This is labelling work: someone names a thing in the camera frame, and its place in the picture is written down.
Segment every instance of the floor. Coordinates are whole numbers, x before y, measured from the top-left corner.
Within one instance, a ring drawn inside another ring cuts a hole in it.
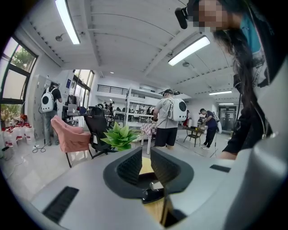
[[[215,157],[219,155],[226,146],[229,138],[226,134],[217,134],[210,150],[203,150],[198,146],[199,140],[197,140],[196,147],[194,147],[194,139],[189,141],[189,138],[187,138],[186,141],[183,142],[185,137],[186,130],[178,130],[174,151],[185,152],[201,157]],[[204,143],[204,141],[205,134],[201,136],[201,143]],[[0,159],[0,167],[9,186],[17,195],[27,200],[32,200],[35,194],[44,186],[70,170],[66,155],[61,152],[60,146],[53,144],[52,146],[45,146],[45,152],[38,150],[38,152],[32,153],[34,145],[42,147],[43,144],[44,140],[36,141],[32,145],[27,145],[24,142],[19,143],[11,159],[7,161],[3,158]],[[132,144],[132,147],[138,146],[141,146],[141,142]],[[95,154],[94,149],[90,147],[90,150],[92,154]],[[146,151],[147,141],[144,142],[142,156],[150,158],[150,155],[146,154]],[[99,157],[105,157],[105,155],[100,155],[93,160],[97,160]],[[88,151],[69,153],[69,159],[72,167],[76,164],[81,164],[83,161],[92,160]]]

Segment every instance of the potted plant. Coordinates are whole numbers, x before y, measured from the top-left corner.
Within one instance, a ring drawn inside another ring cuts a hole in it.
[[[113,129],[108,129],[107,133],[104,133],[106,138],[101,140],[116,147],[118,151],[123,151],[131,148],[130,142],[139,136],[139,132],[140,130],[129,129],[128,126],[120,128],[115,122]]]

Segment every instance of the jeans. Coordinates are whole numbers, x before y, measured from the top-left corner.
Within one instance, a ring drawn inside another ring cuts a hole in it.
[[[212,141],[213,141],[213,139],[214,139],[216,130],[217,130],[217,126],[211,127],[211,128],[208,128],[208,129],[207,129],[206,141],[204,142],[204,145],[207,145],[208,148],[209,148],[210,145],[212,144]]]
[[[50,126],[51,126],[51,119],[54,118],[55,115],[57,115],[57,111],[55,110],[44,113],[44,137],[45,137],[47,145],[51,145]],[[58,145],[59,139],[54,129],[53,129],[53,134],[54,134],[55,144]]]

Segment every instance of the checkered tablecloth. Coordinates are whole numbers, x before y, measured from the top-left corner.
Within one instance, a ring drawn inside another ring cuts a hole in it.
[[[149,136],[152,136],[153,134],[156,134],[156,124],[152,124],[152,123],[144,123],[142,126],[141,126],[141,130],[146,133],[146,135],[149,137]]]

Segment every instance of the doorway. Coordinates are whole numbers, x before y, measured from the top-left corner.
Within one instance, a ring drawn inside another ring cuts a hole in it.
[[[222,130],[232,131],[236,121],[236,106],[219,106],[218,111]]]

